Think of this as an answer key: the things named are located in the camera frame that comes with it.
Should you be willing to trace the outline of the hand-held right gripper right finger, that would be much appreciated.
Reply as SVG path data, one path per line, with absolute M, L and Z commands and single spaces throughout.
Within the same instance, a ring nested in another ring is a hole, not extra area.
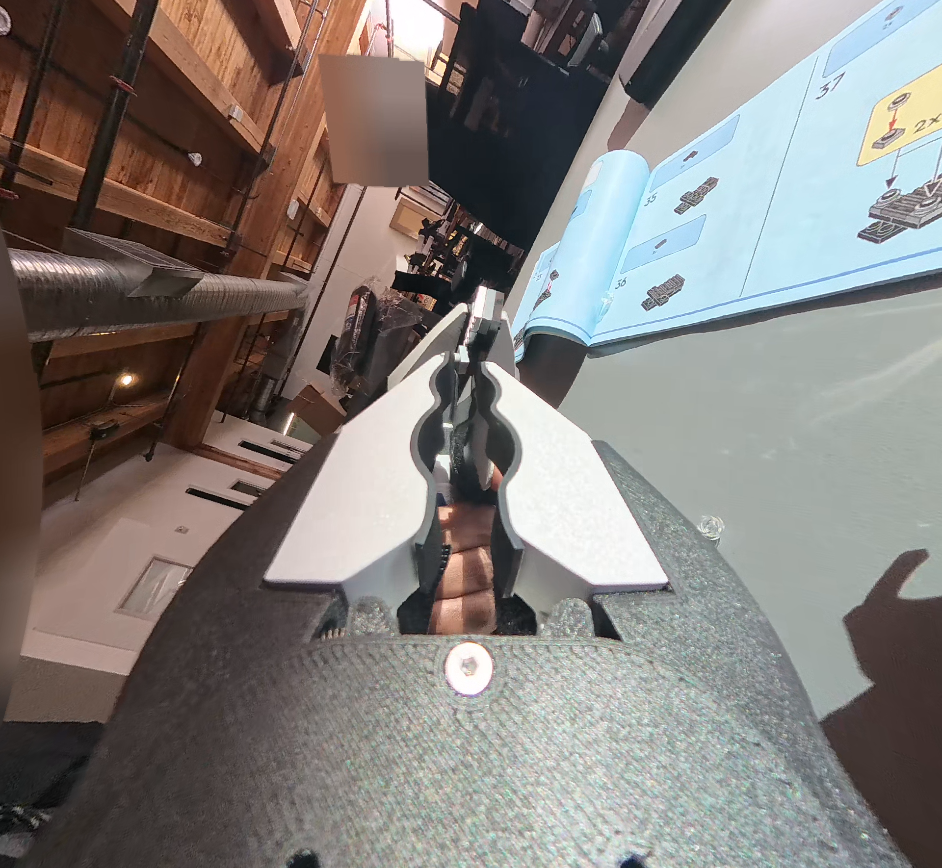
M 479 367 L 486 453 L 500 470 L 496 596 L 589 601 L 669 578 L 590 437 L 496 363 Z

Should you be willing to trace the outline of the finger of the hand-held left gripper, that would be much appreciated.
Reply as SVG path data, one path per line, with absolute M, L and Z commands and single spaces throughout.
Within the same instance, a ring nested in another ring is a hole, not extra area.
M 469 316 L 468 304 L 455 306 L 432 330 L 401 360 L 386 379 L 386 392 L 391 392 L 416 373 L 429 360 L 452 355 L 461 343 Z

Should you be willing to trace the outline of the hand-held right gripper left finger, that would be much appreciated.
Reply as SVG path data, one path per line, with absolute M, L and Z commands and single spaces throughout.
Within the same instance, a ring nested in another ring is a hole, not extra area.
M 434 466 L 452 394 L 450 357 L 432 357 L 341 428 L 265 572 L 269 587 L 349 603 L 434 595 L 446 560 Z

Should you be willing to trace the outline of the blue brick instruction booklet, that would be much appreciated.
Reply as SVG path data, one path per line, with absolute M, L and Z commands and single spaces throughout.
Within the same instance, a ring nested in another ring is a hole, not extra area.
M 941 0 L 885 0 L 655 168 L 599 157 L 515 358 L 940 273 L 940 45 Z

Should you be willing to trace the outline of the person's left hand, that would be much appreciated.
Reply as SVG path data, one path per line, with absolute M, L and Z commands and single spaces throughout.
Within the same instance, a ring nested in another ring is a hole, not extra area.
M 497 628 L 491 557 L 495 508 L 458 503 L 438 509 L 451 553 L 434 595 L 428 632 L 438 636 L 490 635 Z

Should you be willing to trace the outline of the black office chair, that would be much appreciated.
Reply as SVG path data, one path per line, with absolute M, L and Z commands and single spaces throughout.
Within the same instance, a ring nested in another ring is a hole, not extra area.
M 379 297 L 369 284 L 360 284 L 350 294 L 331 360 L 332 388 L 339 399 L 363 387 L 371 347 L 378 335 L 379 308 Z

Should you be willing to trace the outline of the black office furniture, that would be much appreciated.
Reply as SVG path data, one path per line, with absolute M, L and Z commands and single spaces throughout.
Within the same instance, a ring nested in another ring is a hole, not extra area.
M 430 181 L 512 246 L 536 240 L 608 85 L 524 45 L 504 0 L 463 3 L 440 84 L 426 83 Z

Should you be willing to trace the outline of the thick black ceiling pipe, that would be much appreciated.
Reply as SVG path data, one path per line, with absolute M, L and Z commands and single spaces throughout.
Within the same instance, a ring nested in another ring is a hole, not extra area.
M 87 166 L 79 186 L 70 228 L 87 229 L 109 169 L 127 105 L 135 95 L 135 82 L 155 21 L 160 0 L 135 0 L 119 69 L 110 77 L 111 92 L 97 127 Z
M 28 77 L 26 92 L 18 113 L 13 136 L 9 143 L 6 160 L 2 166 L 1 198 L 5 202 L 16 197 L 13 191 L 16 175 L 20 173 L 23 152 L 26 148 L 32 121 L 41 96 L 41 88 L 52 60 L 58 30 L 69 0 L 53 0 L 41 38 L 41 45 L 34 56 Z

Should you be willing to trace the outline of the silver air duct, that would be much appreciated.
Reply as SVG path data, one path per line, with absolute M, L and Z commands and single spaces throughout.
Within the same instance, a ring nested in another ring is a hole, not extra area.
M 304 310 L 307 285 L 203 272 L 143 245 L 67 230 L 65 252 L 2 231 L 30 344 Z

